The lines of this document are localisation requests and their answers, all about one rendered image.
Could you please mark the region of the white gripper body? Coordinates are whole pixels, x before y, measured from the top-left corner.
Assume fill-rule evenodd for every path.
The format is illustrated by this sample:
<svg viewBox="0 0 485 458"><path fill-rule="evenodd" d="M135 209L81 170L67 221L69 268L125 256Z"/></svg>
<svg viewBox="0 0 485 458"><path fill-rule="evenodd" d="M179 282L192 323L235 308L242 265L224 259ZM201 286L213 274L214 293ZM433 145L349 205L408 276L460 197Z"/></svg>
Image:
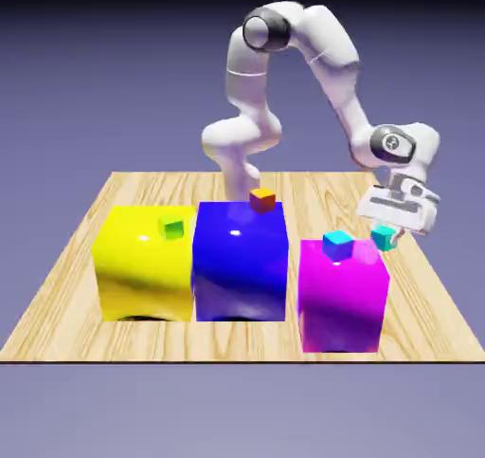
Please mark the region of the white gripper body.
<svg viewBox="0 0 485 458"><path fill-rule="evenodd" d="M356 213L385 225L426 234L435 225L437 204L422 196L374 185L360 200Z"/></svg>

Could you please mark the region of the large yellow box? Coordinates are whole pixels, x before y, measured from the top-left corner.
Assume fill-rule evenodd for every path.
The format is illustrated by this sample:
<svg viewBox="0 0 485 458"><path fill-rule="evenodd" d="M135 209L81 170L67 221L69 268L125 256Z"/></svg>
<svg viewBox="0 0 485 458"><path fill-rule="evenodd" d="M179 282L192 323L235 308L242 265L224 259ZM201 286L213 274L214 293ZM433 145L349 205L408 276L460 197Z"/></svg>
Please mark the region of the large yellow box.
<svg viewBox="0 0 485 458"><path fill-rule="evenodd" d="M184 220L185 234L164 239L160 216ZM192 206L114 206L91 247L105 321L190 321Z"/></svg>

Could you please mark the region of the large magenta box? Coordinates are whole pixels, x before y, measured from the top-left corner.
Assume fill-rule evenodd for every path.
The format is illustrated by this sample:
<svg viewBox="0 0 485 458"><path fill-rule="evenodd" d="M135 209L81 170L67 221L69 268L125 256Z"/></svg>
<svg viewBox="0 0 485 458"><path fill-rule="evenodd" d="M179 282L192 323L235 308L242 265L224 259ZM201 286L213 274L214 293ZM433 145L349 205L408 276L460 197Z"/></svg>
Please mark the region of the large magenta box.
<svg viewBox="0 0 485 458"><path fill-rule="evenodd" d="M296 311L305 353L375 353L390 277L370 239L355 240L352 255L329 258L320 240L302 240Z"/></svg>

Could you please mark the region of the large blue box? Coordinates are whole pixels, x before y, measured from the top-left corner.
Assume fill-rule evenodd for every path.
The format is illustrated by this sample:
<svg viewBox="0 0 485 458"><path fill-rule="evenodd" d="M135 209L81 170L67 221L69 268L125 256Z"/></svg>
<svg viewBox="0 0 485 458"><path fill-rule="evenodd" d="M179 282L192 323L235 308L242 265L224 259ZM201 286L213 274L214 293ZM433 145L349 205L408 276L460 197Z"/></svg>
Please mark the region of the large blue box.
<svg viewBox="0 0 485 458"><path fill-rule="evenodd" d="M289 241L282 204L199 204L192 244L198 321L284 321Z"/></svg>

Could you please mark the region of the small green cube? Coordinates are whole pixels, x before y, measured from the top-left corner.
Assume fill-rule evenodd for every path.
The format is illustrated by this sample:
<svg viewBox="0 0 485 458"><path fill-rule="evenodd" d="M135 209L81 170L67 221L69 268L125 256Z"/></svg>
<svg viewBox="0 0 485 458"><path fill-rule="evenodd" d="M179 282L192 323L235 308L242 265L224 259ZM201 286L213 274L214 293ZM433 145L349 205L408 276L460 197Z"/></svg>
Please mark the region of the small green cube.
<svg viewBox="0 0 485 458"><path fill-rule="evenodd" d="M184 237L184 220L178 216L160 216L158 228L161 236L166 240L176 240Z"/></svg>

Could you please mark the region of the small cyan cube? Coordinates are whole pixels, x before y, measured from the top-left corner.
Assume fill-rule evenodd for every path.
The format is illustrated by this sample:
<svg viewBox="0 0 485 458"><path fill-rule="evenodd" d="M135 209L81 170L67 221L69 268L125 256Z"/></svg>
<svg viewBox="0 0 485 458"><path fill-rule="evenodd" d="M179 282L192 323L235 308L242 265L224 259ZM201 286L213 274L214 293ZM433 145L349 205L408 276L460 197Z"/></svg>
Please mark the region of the small cyan cube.
<svg viewBox="0 0 485 458"><path fill-rule="evenodd" d="M322 238L322 250L334 262L349 259L353 245L354 239L343 230L326 232Z"/></svg>

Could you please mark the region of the small orange cube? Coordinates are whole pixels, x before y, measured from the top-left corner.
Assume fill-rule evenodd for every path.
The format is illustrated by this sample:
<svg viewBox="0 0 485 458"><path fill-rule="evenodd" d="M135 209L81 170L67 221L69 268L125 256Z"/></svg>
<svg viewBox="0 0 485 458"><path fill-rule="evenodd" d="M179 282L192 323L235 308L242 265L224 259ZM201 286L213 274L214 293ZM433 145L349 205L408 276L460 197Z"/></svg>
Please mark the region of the small orange cube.
<svg viewBox="0 0 485 458"><path fill-rule="evenodd" d="M257 188L250 191L250 207L257 213L272 211L276 206L276 194L266 188Z"/></svg>

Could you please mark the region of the small teal cube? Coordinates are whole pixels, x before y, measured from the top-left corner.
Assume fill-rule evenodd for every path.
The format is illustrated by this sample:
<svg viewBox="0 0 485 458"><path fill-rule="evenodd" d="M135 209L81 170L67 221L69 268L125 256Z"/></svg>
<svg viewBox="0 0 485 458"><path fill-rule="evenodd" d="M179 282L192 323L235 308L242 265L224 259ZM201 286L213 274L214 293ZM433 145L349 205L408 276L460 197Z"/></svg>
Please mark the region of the small teal cube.
<svg viewBox="0 0 485 458"><path fill-rule="evenodd" d="M371 230L370 237L375 246L382 252L390 251L396 247L396 230L390 226L378 225Z"/></svg>

